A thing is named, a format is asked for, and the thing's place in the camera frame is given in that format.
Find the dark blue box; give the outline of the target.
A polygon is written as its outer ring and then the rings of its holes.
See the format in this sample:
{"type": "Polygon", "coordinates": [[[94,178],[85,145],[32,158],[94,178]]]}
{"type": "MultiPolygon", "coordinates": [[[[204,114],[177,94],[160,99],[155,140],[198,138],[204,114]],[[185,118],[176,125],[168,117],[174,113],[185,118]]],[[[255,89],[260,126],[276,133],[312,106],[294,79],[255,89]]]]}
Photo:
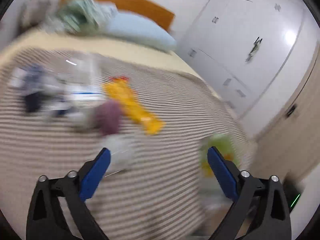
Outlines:
{"type": "Polygon", "coordinates": [[[34,113],[42,107],[46,71],[38,64],[28,66],[25,71],[22,84],[25,112],[34,113]]]}

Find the yellow snack wrapper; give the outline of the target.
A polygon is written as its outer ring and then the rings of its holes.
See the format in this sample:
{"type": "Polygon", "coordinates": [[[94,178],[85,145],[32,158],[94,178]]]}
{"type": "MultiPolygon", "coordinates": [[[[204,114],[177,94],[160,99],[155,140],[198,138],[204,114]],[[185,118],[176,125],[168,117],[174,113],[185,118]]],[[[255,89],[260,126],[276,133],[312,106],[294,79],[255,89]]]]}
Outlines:
{"type": "Polygon", "coordinates": [[[109,98],[120,104],[121,110],[129,119],[142,125],[146,134],[156,135],[161,131],[164,122],[139,102],[127,77],[112,77],[110,81],[103,83],[102,88],[109,98]]]}

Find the clear plastic bag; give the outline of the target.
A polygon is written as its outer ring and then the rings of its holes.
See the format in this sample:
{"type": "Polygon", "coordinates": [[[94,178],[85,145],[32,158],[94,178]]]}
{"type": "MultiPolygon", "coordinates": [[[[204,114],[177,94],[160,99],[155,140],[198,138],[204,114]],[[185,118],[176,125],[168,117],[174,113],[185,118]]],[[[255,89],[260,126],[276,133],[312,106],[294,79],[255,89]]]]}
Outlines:
{"type": "Polygon", "coordinates": [[[57,63],[57,72],[66,82],[87,82],[99,80],[100,67],[93,54],[75,54],[63,57],[57,63]]]}

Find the white milk carton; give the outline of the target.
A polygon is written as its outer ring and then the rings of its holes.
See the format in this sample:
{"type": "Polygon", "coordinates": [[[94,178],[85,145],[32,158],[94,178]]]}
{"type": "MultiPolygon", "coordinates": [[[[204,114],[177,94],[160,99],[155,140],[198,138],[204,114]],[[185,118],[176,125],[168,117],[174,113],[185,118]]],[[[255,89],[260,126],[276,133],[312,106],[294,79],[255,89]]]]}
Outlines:
{"type": "Polygon", "coordinates": [[[101,102],[105,99],[99,80],[87,82],[66,82],[63,92],[68,101],[75,105],[85,105],[101,102]]]}

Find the beige wooden door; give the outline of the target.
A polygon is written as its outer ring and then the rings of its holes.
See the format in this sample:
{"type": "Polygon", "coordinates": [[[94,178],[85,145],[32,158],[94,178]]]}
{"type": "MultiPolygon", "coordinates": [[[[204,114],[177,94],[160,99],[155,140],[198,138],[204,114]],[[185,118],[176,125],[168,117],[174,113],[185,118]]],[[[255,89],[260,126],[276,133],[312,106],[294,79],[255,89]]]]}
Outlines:
{"type": "Polygon", "coordinates": [[[318,164],[319,55],[291,108],[258,140],[251,172],[260,178],[275,174],[281,180],[287,175],[302,180],[318,164]]]}

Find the brown checkered bed cover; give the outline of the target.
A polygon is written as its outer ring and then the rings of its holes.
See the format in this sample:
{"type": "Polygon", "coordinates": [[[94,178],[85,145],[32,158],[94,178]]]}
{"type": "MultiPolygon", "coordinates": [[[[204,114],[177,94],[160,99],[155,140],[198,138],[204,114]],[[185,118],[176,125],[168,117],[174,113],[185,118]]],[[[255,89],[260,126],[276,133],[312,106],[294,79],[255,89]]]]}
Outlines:
{"type": "Polygon", "coordinates": [[[27,214],[39,176],[57,178],[79,169],[103,147],[131,153],[128,168],[104,178],[87,201],[110,239],[185,239],[204,220],[199,197],[199,149],[212,134],[227,134],[235,162],[248,168],[255,143],[248,139],[226,105],[199,78],[97,56],[99,80],[124,76],[141,104],[164,127],[147,135],[142,126],[122,118],[118,135],[76,132],[66,116],[47,121],[26,114],[18,90],[9,85],[18,67],[39,64],[65,70],[73,51],[27,49],[1,66],[1,210],[25,237],[27,214]]]}

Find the purple cloth piece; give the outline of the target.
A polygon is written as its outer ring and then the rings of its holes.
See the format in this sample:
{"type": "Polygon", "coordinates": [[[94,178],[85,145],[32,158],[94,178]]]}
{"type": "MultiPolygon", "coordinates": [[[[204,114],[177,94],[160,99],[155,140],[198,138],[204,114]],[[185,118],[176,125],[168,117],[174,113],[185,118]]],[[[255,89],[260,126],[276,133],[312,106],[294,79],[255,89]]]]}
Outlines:
{"type": "Polygon", "coordinates": [[[95,124],[103,136],[117,134],[122,111],[115,100],[107,100],[95,109],[95,124]]]}

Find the white built-in wardrobe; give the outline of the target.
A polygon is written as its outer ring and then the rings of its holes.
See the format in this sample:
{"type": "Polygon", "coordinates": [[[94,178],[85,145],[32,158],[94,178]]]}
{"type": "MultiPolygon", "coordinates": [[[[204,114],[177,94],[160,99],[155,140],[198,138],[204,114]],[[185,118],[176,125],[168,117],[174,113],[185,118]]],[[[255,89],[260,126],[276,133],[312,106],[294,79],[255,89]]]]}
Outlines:
{"type": "Polygon", "coordinates": [[[289,101],[317,45],[303,0],[209,0],[177,53],[255,137],[289,101]]]}

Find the cream mattress sheet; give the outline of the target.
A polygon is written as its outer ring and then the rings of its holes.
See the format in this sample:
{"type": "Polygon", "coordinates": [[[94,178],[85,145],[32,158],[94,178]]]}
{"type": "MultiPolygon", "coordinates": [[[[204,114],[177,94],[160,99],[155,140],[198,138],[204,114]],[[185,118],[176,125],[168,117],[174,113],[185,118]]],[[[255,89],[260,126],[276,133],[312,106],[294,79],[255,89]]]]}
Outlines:
{"type": "Polygon", "coordinates": [[[1,69],[4,69],[18,53],[29,48],[100,54],[131,64],[201,78],[173,51],[164,53],[110,37],[75,37],[57,33],[50,34],[36,28],[19,36],[1,51],[1,69]]]}

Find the green floral blanket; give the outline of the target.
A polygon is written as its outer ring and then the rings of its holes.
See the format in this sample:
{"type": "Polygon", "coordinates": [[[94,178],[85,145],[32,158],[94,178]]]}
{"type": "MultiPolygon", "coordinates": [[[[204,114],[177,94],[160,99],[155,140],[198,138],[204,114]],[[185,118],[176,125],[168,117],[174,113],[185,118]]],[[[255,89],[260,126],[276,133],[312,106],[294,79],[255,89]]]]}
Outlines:
{"type": "Polygon", "coordinates": [[[48,16],[46,26],[57,33],[95,36],[105,32],[118,14],[114,3],[96,0],[66,0],[48,16]]]}

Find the light blue pillow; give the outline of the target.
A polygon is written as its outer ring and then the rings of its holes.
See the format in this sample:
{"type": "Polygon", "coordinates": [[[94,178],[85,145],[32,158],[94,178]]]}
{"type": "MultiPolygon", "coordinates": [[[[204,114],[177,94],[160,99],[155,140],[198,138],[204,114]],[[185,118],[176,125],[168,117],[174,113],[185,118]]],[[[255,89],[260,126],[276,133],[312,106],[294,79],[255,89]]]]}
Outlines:
{"type": "Polygon", "coordinates": [[[176,40],[153,20],[129,11],[119,11],[105,28],[108,36],[163,52],[176,49],[176,40]]]}

